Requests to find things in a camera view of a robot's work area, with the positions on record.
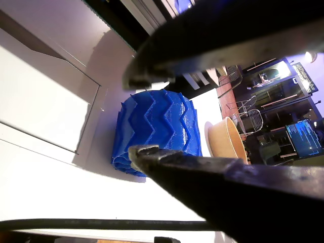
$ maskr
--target computer monitor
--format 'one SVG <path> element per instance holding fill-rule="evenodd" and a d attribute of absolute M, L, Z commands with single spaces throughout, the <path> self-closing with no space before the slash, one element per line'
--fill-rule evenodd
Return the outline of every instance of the computer monitor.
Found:
<path fill-rule="evenodd" d="M 309 119 L 288 125 L 286 130 L 299 157 L 322 153 L 322 147 Z"/>

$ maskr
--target sign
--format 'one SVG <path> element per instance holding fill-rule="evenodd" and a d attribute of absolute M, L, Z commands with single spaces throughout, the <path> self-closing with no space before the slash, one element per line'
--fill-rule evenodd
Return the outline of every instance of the sign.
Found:
<path fill-rule="evenodd" d="M 313 80 L 310 78 L 306 70 L 304 69 L 303 65 L 298 62 L 292 65 L 294 70 L 296 71 L 298 77 L 300 78 L 303 86 L 307 90 L 309 94 L 317 92 L 318 88 L 314 84 Z"/>

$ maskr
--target black cable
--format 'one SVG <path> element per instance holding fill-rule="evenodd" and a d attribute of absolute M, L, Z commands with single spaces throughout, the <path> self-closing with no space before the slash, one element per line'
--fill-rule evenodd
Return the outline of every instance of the black cable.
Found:
<path fill-rule="evenodd" d="M 1 230 L 19 229 L 113 229 L 216 231 L 205 221 L 161 221 L 118 219 L 19 219 L 0 221 Z"/>

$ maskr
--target blue 3d printed object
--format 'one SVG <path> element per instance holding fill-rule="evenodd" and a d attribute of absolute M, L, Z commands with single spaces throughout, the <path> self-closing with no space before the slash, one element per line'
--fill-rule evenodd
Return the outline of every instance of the blue 3d printed object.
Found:
<path fill-rule="evenodd" d="M 158 144 L 160 148 L 182 150 L 201 156 L 197 111 L 181 93 L 166 90 L 131 95 L 121 104 L 111 163 L 120 171 L 145 175 L 131 167 L 128 148 Z"/>

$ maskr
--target ceiling light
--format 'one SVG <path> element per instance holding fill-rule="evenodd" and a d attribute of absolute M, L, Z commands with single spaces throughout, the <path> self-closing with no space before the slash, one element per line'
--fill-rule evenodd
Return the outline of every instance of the ceiling light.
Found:
<path fill-rule="evenodd" d="M 305 59 L 309 63 L 313 63 L 317 58 L 317 53 L 316 52 L 306 52 L 305 53 Z"/>

